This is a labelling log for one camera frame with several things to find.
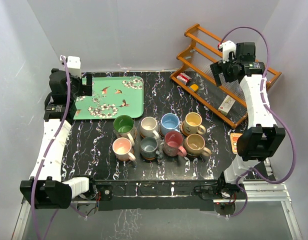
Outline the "green inside mug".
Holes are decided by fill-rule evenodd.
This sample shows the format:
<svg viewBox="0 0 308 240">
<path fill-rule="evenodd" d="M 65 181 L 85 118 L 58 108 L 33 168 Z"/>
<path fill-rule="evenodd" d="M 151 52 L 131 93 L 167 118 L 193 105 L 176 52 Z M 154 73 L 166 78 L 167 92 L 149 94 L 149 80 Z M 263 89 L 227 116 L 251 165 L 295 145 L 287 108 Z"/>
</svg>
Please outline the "green inside mug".
<svg viewBox="0 0 308 240">
<path fill-rule="evenodd" d="M 135 146 L 137 129 L 135 121 L 128 115 L 118 116 L 113 122 L 113 129 L 117 138 L 126 138 Z"/>
</svg>

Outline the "cream yellow mug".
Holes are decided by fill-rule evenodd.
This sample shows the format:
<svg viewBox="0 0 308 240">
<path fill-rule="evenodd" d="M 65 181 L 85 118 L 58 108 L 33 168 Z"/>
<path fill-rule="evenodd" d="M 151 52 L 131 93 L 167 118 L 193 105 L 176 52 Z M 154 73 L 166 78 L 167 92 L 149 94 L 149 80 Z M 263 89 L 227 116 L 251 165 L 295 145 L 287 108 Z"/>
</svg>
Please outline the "cream yellow mug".
<svg viewBox="0 0 308 240">
<path fill-rule="evenodd" d="M 185 120 L 183 121 L 186 124 L 193 126 L 193 127 L 199 127 L 199 129 L 204 132 L 204 134 L 206 133 L 206 128 L 202 125 L 203 119 L 201 117 L 200 114 L 196 113 L 196 112 L 189 112 L 186 116 L 185 116 Z"/>
</svg>

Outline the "light blue mug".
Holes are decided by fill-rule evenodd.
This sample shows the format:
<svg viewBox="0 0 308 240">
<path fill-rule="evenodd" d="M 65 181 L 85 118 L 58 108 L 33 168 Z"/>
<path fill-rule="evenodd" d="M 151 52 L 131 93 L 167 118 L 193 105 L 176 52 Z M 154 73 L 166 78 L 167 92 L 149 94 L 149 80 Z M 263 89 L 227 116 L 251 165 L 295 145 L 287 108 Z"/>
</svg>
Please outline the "light blue mug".
<svg viewBox="0 0 308 240">
<path fill-rule="evenodd" d="M 171 131 L 180 131 L 180 119 L 176 114 L 166 113 L 162 116 L 159 123 L 159 131 L 162 136 L 165 136 Z"/>
</svg>

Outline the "pink mug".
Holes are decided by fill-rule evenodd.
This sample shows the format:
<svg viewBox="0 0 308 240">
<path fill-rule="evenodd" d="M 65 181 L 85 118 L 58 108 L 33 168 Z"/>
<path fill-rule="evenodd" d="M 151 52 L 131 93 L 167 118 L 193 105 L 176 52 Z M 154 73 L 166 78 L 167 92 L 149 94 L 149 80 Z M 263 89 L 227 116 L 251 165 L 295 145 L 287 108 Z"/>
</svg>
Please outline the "pink mug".
<svg viewBox="0 0 308 240">
<path fill-rule="evenodd" d="M 123 162 L 136 161 L 132 143 L 127 138 L 124 137 L 117 138 L 112 144 L 112 150 L 116 158 L 120 161 Z"/>
</svg>

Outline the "silver white mug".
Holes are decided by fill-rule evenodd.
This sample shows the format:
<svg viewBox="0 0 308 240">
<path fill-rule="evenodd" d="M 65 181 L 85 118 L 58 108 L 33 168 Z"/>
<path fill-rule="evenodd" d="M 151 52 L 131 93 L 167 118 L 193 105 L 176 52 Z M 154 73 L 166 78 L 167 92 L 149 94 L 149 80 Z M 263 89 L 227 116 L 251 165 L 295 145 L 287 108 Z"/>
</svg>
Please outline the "silver white mug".
<svg viewBox="0 0 308 240">
<path fill-rule="evenodd" d="M 153 137 L 156 140 L 160 138 L 159 125 L 154 117 L 148 116 L 141 120 L 140 132 L 146 137 Z"/>
</svg>

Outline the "gold brown mug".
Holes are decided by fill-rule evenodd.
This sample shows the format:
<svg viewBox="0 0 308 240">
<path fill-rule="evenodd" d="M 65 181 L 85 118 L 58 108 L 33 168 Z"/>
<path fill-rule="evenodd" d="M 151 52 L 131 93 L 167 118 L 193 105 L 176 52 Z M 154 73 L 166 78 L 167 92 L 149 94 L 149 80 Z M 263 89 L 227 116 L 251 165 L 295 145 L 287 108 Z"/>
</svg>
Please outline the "gold brown mug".
<svg viewBox="0 0 308 240">
<path fill-rule="evenodd" d="M 190 134 L 184 140 L 183 147 L 187 153 L 209 157 L 212 151 L 206 147 L 204 138 L 199 134 Z"/>
</svg>

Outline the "maroon tall mug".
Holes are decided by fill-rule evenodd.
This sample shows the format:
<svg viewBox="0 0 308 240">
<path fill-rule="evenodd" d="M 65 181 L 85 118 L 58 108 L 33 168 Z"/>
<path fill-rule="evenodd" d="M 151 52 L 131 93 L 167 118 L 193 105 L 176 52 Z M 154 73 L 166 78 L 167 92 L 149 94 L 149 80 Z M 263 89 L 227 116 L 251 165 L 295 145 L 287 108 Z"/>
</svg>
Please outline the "maroon tall mug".
<svg viewBox="0 0 308 240">
<path fill-rule="evenodd" d="M 187 151 L 183 147 L 183 136 L 178 131 L 170 131 L 164 136 L 163 151 L 167 156 L 175 157 L 181 156 L 185 157 Z"/>
</svg>

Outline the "dark grey mug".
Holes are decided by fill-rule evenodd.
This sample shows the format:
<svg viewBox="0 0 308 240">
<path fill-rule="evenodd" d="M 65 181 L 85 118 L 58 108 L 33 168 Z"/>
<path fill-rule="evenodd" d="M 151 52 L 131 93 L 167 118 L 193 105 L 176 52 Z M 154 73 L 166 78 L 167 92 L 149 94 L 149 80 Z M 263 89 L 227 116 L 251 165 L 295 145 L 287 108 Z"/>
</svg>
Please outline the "dark grey mug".
<svg viewBox="0 0 308 240">
<path fill-rule="evenodd" d="M 159 150 L 158 141 L 150 136 L 141 140 L 140 154 L 145 157 L 156 157 L 158 160 L 163 158 L 163 155 Z"/>
</svg>

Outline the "light orange wooden coaster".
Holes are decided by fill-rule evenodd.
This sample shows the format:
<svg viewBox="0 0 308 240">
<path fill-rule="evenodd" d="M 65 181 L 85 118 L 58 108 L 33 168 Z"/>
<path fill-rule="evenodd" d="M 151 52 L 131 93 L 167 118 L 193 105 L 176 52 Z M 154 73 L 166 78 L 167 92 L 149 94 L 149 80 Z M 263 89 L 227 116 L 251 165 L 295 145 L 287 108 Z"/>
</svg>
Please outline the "light orange wooden coaster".
<svg viewBox="0 0 308 240">
<path fill-rule="evenodd" d="M 145 160 L 147 160 L 147 161 L 152 161 L 152 160 L 156 160 L 156 159 L 157 159 L 157 157 L 148 157 L 148 156 L 143 156 L 143 155 L 142 155 L 142 157 L 143 157 Z"/>
</svg>

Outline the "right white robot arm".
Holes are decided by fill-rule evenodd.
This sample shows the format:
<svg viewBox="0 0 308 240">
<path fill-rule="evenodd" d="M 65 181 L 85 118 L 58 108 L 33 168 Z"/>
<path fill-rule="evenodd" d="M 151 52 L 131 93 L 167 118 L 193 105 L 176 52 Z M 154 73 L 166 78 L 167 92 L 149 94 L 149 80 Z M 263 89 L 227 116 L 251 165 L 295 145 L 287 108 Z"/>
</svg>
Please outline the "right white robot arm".
<svg viewBox="0 0 308 240">
<path fill-rule="evenodd" d="M 237 140 L 237 154 L 230 166 L 218 178 L 217 194 L 227 199 L 238 191 L 248 172 L 274 155 L 286 131 L 279 127 L 265 107 L 269 101 L 266 90 L 266 71 L 263 62 L 256 61 L 253 42 L 226 41 L 218 45 L 222 59 L 210 65 L 216 85 L 238 81 L 245 99 L 248 127 Z"/>
</svg>

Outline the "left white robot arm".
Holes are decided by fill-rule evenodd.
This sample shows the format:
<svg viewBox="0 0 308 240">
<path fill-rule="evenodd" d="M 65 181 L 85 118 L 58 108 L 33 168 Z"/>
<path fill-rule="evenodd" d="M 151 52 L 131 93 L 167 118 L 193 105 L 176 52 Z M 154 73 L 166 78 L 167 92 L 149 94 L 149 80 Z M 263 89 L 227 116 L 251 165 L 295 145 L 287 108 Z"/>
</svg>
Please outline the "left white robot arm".
<svg viewBox="0 0 308 240">
<path fill-rule="evenodd" d="M 63 153 L 77 112 L 77 97 L 92 95 L 92 74 L 86 82 L 64 70 L 53 68 L 49 76 L 50 93 L 44 102 L 44 132 L 35 167 L 28 180 L 20 183 L 23 197 L 34 209 L 67 209 L 82 195 L 97 195 L 92 177 L 81 175 L 62 181 Z"/>
</svg>

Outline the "yellow small block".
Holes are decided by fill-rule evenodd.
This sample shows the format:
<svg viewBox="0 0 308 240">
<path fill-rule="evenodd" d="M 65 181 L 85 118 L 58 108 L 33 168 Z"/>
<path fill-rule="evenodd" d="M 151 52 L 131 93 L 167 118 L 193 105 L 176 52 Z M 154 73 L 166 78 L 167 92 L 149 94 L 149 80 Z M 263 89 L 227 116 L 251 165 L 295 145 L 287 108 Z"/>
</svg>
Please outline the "yellow small block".
<svg viewBox="0 0 308 240">
<path fill-rule="evenodd" d="M 189 87 L 193 92 L 197 92 L 199 90 L 199 86 L 197 84 L 192 84 Z"/>
</svg>

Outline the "white green carton box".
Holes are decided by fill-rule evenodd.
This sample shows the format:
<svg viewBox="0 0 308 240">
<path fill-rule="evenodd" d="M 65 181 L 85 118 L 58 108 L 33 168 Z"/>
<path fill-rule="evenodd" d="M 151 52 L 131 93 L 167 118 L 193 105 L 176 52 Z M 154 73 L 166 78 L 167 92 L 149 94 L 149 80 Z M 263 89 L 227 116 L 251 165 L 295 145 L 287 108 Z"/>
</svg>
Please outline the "white green carton box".
<svg viewBox="0 0 308 240">
<path fill-rule="evenodd" d="M 227 95 L 221 105 L 218 107 L 218 111 L 224 116 L 227 116 L 235 102 L 235 99 Z"/>
</svg>

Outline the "green plastic tray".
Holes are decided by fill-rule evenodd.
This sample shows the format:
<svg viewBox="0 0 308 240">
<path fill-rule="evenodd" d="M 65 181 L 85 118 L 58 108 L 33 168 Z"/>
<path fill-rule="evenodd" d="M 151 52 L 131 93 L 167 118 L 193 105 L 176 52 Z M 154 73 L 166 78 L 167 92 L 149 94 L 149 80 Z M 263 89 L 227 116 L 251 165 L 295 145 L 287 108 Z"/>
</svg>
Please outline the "green plastic tray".
<svg viewBox="0 0 308 240">
<path fill-rule="evenodd" d="M 144 80 L 139 76 L 94 77 L 92 95 L 76 99 L 75 120 L 140 117 L 144 112 Z"/>
</svg>

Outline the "orange wooden shelf rack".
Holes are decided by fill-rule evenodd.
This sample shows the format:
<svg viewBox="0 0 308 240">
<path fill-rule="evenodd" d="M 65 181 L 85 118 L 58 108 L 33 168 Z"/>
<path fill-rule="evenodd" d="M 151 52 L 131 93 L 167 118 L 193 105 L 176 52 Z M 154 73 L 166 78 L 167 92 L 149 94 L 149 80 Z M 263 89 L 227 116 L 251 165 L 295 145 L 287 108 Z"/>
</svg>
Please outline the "orange wooden shelf rack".
<svg viewBox="0 0 308 240">
<path fill-rule="evenodd" d="M 225 82 L 222 75 L 220 75 L 222 85 L 217 87 L 210 68 L 212 63 L 222 59 L 221 52 L 217 50 L 217 44 L 221 38 L 198 23 L 188 28 L 184 36 L 191 39 L 191 42 L 185 50 L 177 55 L 176 58 L 182 62 L 182 67 L 171 74 L 171 80 L 235 129 L 248 116 L 243 90 L 237 81 Z M 191 77 L 191 81 L 187 85 L 177 79 L 177 75 L 180 73 Z M 199 86 L 197 92 L 190 89 L 193 84 Z M 218 111 L 218 107 L 227 95 L 235 99 L 235 103 L 225 116 Z"/>
</svg>

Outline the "red white small box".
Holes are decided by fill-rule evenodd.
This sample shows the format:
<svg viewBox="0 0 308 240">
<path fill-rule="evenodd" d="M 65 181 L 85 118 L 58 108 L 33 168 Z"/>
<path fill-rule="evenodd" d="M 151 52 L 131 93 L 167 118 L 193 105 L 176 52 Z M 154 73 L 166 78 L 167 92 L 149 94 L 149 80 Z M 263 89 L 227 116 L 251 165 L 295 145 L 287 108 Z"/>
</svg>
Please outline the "red white small box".
<svg viewBox="0 0 308 240">
<path fill-rule="evenodd" d="M 187 85 L 192 79 L 190 76 L 188 76 L 187 74 L 185 74 L 183 72 L 180 73 L 179 75 L 177 75 L 176 78 L 185 85 Z"/>
</svg>

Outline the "orange patterned card box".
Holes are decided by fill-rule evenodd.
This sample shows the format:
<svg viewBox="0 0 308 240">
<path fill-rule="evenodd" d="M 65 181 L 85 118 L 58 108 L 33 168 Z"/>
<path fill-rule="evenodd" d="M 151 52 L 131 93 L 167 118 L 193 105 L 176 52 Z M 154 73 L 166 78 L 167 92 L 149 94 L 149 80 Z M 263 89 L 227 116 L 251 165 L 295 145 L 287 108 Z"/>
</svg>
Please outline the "orange patterned card box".
<svg viewBox="0 0 308 240">
<path fill-rule="evenodd" d="M 238 153 L 238 151 L 237 151 L 237 143 L 238 143 L 239 137 L 242 136 L 242 135 L 243 135 L 242 133 L 231 133 L 230 134 L 231 149 L 232 149 L 232 152 L 234 154 Z"/>
</svg>

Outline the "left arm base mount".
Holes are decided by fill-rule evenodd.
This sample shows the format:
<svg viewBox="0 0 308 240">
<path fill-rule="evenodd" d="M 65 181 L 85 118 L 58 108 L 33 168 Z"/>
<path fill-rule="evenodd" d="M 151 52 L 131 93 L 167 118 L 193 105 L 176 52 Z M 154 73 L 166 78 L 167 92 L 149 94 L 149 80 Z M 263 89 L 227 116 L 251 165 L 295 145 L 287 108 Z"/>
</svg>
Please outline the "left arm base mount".
<svg viewBox="0 0 308 240">
<path fill-rule="evenodd" d="M 72 190 L 69 207 L 85 221 L 99 210 L 101 200 L 112 199 L 112 187 L 108 184 L 97 186 L 93 177 L 79 176 L 67 183 Z"/>
</svg>

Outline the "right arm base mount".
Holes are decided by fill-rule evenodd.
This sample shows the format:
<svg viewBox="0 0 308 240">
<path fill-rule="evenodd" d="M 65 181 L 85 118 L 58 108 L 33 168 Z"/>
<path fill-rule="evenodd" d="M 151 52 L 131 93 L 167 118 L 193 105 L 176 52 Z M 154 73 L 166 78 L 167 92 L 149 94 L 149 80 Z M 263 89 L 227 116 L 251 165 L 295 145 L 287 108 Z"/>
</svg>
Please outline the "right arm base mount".
<svg viewBox="0 0 308 240">
<path fill-rule="evenodd" d="M 195 186 L 193 188 L 193 193 L 202 200 L 207 200 L 208 197 L 226 200 L 226 202 L 217 202 L 217 209 L 215 211 L 217 212 L 216 216 L 218 218 L 223 217 L 229 220 L 230 218 L 240 215 L 248 204 L 248 194 L 244 185 L 240 183 L 243 179 L 244 177 L 240 175 L 234 181 L 234 184 L 226 183 L 225 174 L 222 173 L 215 183 L 205 183 Z M 244 204 L 243 207 L 236 212 L 235 202 L 240 193 L 244 195 Z"/>
</svg>

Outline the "aluminium frame rail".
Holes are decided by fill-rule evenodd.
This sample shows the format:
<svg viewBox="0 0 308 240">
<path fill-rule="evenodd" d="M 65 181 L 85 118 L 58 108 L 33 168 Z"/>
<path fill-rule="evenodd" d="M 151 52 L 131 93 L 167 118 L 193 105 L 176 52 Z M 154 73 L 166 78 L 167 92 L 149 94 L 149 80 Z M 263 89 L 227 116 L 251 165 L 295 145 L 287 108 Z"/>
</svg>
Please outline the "aluminium frame rail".
<svg viewBox="0 0 308 240">
<path fill-rule="evenodd" d="M 292 240 L 301 239 L 284 184 L 251 173 L 238 193 L 236 216 L 218 216 L 224 200 L 199 197 L 195 186 L 213 183 L 227 162 L 198 158 L 126 162 L 111 157 L 89 172 L 112 186 L 112 199 L 77 198 L 67 209 L 38 209 L 22 201 L 13 238 L 35 240 Z"/>
</svg>

